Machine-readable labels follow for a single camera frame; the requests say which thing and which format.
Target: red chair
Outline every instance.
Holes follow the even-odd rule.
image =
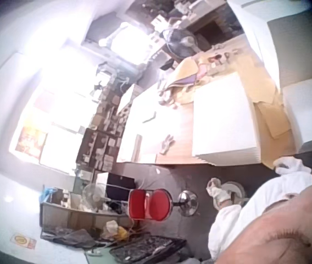
[[[198,208],[196,194],[183,191],[178,197],[178,202],[174,202],[165,189],[135,189],[129,193],[128,215],[135,220],[163,221],[171,215],[174,207],[178,207],[183,216],[194,215]]]

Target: glove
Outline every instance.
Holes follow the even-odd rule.
[[[216,199],[218,202],[229,200],[231,196],[225,190],[221,189],[221,181],[217,178],[210,179],[207,184],[206,191],[208,194]]]
[[[307,172],[311,173],[311,169],[304,166],[301,159],[294,157],[281,157],[273,162],[275,171],[279,175],[290,174],[293,172]]]

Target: window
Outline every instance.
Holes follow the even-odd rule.
[[[96,66],[69,58],[59,57],[60,63],[44,75],[22,112],[9,150],[25,161],[74,175],[85,128],[98,104],[89,94]]]
[[[117,30],[119,33],[114,32],[111,34],[112,36],[116,35],[112,40],[110,49],[121,58],[135,65],[143,63],[152,48],[149,36],[127,22],[123,22]],[[107,39],[100,40],[99,45],[106,46]]]

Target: floor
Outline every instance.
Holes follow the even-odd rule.
[[[296,155],[306,166],[312,168],[312,152]],[[262,164],[214,167],[207,164],[160,167],[146,164],[118,163],[114,173],[135,178],[138,186],[144,189],[165,188],[172,197],[185,190],[198,195],[199,209],[193,217],[182,217],[176,210],[163,222],[150,222],[146,229],[155,235],[184,238],[196,258],[209,259],[208,233],[216,217],[212,199],[205,188],[212,177],[222,183],[236,181],[243,185],[247,195],[252,196],[256,189],[277,174]]]

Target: chair base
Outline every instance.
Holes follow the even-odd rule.
[[[182,216],[192,216],[196,213],[199,202],[198,196],[191,191],[183,191],[178,196],[178,210]]]

